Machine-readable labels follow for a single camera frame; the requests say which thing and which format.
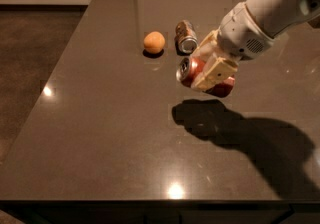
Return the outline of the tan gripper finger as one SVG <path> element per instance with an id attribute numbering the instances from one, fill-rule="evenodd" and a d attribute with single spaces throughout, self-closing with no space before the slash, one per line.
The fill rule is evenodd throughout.
<path id="1" fill-rule="evenodd" d="M 191 88 L 196 91 L 207 91 L 234 75 L 238 71 L 238 63 L 217 54 L 216 58 L 201 60 L 192 57 L 202 64 L 199 73 L 193 78 Z"/>
<path id="2" fill-rule="evenodd" d="M 217 35 L 217 30 L 212 30 L 209 32 L 199 46 L 194 50 L 191 56 L 201 60 L 216 58 L 218 52 Z"/>

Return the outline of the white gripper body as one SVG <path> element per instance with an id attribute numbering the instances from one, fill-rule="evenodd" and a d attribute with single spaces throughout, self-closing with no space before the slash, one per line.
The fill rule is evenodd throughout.
<path id="1" fill-rule="evenodd" d="M 246 4 L 240 2 L 222 19 L 217 42 L 225 53 L 252 60 L 271 48 L 274 39 L 255 23 Z"/>

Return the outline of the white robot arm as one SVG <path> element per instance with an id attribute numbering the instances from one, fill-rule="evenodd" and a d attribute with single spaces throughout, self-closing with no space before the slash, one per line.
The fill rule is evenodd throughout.
<path id="1" fill-rule="evenodd" d="M 246 0 L 210 32 L 193 56 L 204 62 L 191 88 L 207 91 L 237 72 L 239 62 L 271 48 L 275 38 L 320 14 L 320 0 Z"/>

